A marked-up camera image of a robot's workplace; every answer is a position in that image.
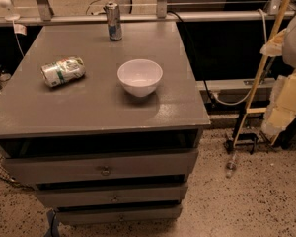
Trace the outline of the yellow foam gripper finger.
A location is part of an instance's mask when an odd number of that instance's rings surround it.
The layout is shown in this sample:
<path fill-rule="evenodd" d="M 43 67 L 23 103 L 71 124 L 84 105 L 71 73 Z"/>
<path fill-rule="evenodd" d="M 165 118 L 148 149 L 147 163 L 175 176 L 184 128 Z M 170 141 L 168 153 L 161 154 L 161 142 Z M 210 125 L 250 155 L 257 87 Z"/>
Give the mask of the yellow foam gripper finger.
<path fill-rule="evenodd" d="M 274 136 L 284 131 L 296 118 L 296 70 L 287 77 L 277 77 L 269 100 L 261 130 Z"/>
<path fill-rule="evenodd" d="M 281 56 L 285 34 L 286 34 L 285 29 L 277 33 L 271 40 L 269 40 L 261 48 L 260 53 L 262 55 L 269 56 L 269 57 Z"/>

